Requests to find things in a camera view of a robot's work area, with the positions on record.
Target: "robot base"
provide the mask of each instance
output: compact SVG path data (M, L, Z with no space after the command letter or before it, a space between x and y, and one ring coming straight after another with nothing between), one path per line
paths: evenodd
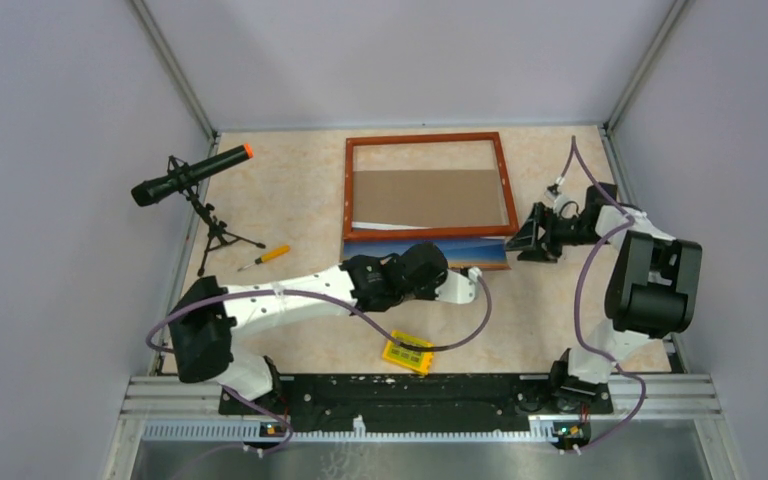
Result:
M611 397L608 385L589 383L569 374L569 355L567 349L560 360L552 364L549 372L549 393L556 408L562 412L577 412L582 405L597 413L605 408L611 409Z
M280 394L256 403L291 417L298 432L351 431L358 416L368 432L528 431L530 415L578 413L556 407L545 375L299 374L279 383ZM590 404L590 413L613 413L610 397ZM224 396L219 414L257 415Z

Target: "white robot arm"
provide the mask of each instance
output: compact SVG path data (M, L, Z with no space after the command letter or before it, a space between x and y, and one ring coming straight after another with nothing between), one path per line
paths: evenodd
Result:
M616 185L600 186L616 199ZM528 220L506 244L507 250L522 251L519 260L556 263L563 246L594 244L628 222L595 186L587 189L585 208L571 217L563 217L563 211L574 202L558 192L557 184L548 193L553 207L535 203ZM618 362L690 325L702 260L699 244L664 233L634 206L623 208L634 223L608 239L620 253L605 292L607 318L585 342ZM552 394L570 405L592 403L613 367L604 356L576 345L552 366Z
M215 277L201 278L175 310L217 295L252 296L197 309L170 324L179 379L213 379L256 399L272 391L277 373L268 359L235 340L306 319L351 314L333 300L363 312L383 312L409 299L469 303L480 275L478 268L449 270L442 252L422 243L403 255L358 255L319 273L266 284L220 287ZM293 292L305 296L288 294Z

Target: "screwdriver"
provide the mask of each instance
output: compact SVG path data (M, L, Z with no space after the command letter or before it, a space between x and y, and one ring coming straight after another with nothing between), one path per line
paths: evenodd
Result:
M287 253L289 251L290 251L290 246L289 245L283 245L281 247L276 248L275 250L272 250L269 253L264 253L263 255L258 257L258 259L255 260L253 263L250 263L250 264L246 265L245 267L240 267L240 268L237 269L237 271L238 272L242 272L243 270L245 270L245 269L247 269L249 267L253 267L255 265L260 265L261 263L266 263L266 262L272 260L273 258L277 258L277 257L280 257L281 255L284 255L285 253Z

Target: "small tripod stand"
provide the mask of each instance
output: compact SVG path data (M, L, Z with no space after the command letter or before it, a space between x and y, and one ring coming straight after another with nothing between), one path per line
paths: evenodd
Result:
M194 182L188 181L190 179L190 166L187 162L176 158L172 155L169 156L169 163L166 170L170 175L177 175L180 179L179 185L193 185ZM251 243L257 248L266 248L266 245L249 240L248 238L241 237L239 235L229 232L226 227L228 224L216 218L216 215L212 215L210 212L214 210L214 206L211 204L202 204L198 198L198 192L192 186L185 187L178 191L184 198L190 202L193 206L193 210L207 225L207 245L204 247L204 255L201 257L201 265L199 265L198 276L204 275L204 264L207 262L207 254L219 250L220 248L233 245L239 241ZM213 245L213 241L219 242L218 245Z

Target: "cardboard sheet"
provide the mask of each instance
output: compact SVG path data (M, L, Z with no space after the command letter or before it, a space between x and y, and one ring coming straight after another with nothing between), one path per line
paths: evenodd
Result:
M355 222L414 227L504 225L496 170L355 172Z

